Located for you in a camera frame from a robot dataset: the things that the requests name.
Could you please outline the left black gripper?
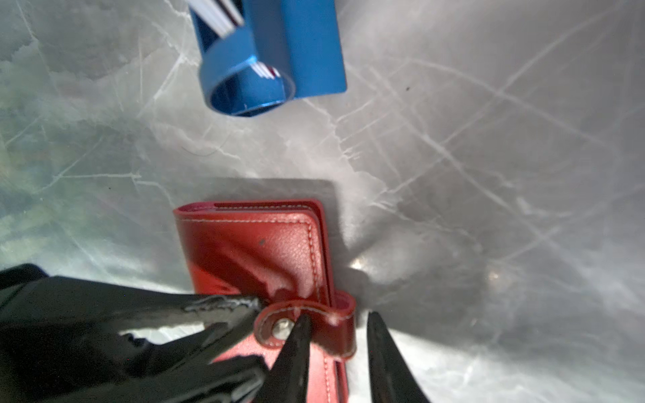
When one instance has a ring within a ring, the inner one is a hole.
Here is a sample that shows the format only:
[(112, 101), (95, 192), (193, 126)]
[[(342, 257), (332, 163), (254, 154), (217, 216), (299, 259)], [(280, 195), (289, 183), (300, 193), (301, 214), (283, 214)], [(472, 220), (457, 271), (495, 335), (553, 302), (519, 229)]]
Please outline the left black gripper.
[[(1, 273), (1, 362), (30, 401), (246, 402), (265, 361), (218, 356), (250, 335), (261, 309), (256, 297), (153, 292), (18, 265)], [(128, 331), (199, 323), (165, 344)]]

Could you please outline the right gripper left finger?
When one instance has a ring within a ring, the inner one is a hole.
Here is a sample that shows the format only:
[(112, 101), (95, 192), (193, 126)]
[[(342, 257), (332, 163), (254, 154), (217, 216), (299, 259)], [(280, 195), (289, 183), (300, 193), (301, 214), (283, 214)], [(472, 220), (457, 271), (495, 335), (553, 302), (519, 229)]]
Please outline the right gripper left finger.
[(253, 403), (304, 403), (310, 364), (312, 321), (300, 316)]

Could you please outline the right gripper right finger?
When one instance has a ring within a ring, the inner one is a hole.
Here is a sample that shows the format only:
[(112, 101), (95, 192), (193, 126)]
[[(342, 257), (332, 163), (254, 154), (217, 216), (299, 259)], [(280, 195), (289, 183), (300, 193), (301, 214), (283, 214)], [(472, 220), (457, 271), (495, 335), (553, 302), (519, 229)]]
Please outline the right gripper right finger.
[(366, 330), (371, 400), (375, 403), (430, 403), (378, 312), (369, 313)]

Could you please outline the red card holder wallet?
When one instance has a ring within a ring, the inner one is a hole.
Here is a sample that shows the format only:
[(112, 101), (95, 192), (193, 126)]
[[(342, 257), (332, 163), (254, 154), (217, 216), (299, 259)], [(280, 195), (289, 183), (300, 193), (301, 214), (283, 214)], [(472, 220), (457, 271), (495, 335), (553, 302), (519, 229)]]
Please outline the red card holder wallet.
[(251, 334), (218, 356), (258, 355), (271, 367), (287, 322), (312, 319), (309, 402), (349, 399), (345, 363), (356, 352), (356, 300), (334, 285), (324, 208), (317, 200), (202, 201), (174, 211), (198, 294), (264, 303)]

